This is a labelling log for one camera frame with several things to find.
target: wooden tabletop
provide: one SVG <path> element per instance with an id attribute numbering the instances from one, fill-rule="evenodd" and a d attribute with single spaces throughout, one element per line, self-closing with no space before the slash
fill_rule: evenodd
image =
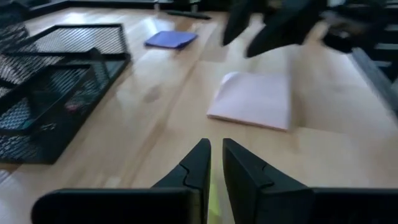
<path id="1" fill-rule="evenodd" d="M 212 179 L 221 223 L 233 223 L 223 180 L 221 142 L 233 138 L 309 186 L 398 187 L 395 118 L 347 55 L 326 49 L 317 25 L 304 46 L 251 59 L 244 51 L 263 26 L 220 47 L 225 14 L 210 21 L 130 9 L 67 9 L 27 22 L 32 34 L 55 24 L 122 22 L 134 63 L 96 107 L 57 163 L 0 165 L 0 223 L 29 223 L 35 200 L 65 187 L 150 187 L 201 139 L 212 145 Z M 185 50 L 147 49 L 160 30 L 199 37 Z M 206 117 L 222 77 L 233 71 L 289 73 L 295 127 L 289 133 Z"/>

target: pink notepad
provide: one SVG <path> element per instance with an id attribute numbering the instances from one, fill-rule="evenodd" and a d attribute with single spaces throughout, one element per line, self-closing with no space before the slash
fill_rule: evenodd
<path id="1" fill-rule="evenodd" d="M 288 75 L 233 72 L 224 76 L 207 116 L 287 131 L 290 110 Z"/>

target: mesh desk organizer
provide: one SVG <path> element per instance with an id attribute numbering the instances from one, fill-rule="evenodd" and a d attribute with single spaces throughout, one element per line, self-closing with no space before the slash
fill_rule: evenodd
<path id="1" fill-rule="evenodd" d="M 131 60 L 121 24 L 60 25 L 29 37 L 0 6 L 0 162 L 53 164 Z"/>

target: light wood surface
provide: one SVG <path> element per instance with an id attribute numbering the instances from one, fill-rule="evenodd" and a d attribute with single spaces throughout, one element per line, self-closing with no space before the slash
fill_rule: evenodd
<path id="1" fill-rule="evenodd" d="M 0 223 L 29 223 L 41 195 L 65 187 L 150 187 L 201 138 L 212 145 L 212 179 L 220 223 L 233 223 L 221 164 L 221 140 L 233 138 L 309 186 L 398 187 L 398 128 L 347 55 L 322 47 L 319 24 L 304 46 L 249 60 L 261 18 L 230 46 L 220 47 L 225 14 L 211 21 L 156 16 L 130 9 L 67 9 L 27 22 L 32 34 L 55 24 L 125 26 L 134 64 L 116 81 L 52 166 L 0 166 Z M 160 30 L 199 37 L 185 50 L 147 49 Z M 216 121 L 206 111 L 222 77 L 233 71 L 290 73 L 296 128 L 282 133 Z"/>

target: purple folder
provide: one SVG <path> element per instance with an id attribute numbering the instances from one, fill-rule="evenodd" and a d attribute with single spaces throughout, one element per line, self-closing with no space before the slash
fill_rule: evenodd
<path id="1" fill-rule="evenodd" d="M 160 31 L 145 41 L 145 45 L 151 47 L 183 49 L 195 40 L 196 37 L 198 37 L 198 35 L 191 32 Z"/>

